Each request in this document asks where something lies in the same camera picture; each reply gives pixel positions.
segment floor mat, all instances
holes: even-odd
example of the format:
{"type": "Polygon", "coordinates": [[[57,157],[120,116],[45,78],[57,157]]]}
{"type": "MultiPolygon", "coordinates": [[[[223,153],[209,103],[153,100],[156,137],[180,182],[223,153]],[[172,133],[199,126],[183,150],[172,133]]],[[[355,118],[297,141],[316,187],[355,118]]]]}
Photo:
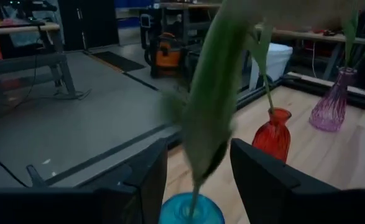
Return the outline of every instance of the floor mat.
{"type": "Polygon", "coordinates": [[[115,67],[118,67],[124,72],[130,72],[130,71],[145,68],[145,66],[143,66],[137,62],[126,59],[122,56],[116,55],[115,53],[112,53],[109,51],[95,53],[95,54],[92,54],[92,56],[95,56],[115,67]]]}

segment pink vase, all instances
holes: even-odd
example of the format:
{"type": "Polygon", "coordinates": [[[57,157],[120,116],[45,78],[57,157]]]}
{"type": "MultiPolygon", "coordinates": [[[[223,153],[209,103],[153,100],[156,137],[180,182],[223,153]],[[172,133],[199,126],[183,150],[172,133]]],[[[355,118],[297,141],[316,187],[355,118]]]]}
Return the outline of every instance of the pink vase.
{"type": "Polygon", "coordinates": [[[340,130],[345,119],[348,85],[356,72],[352,68],[339,69],[337,81],[312,110],[309,117],[312,126],[322,131],[340,130]]]}

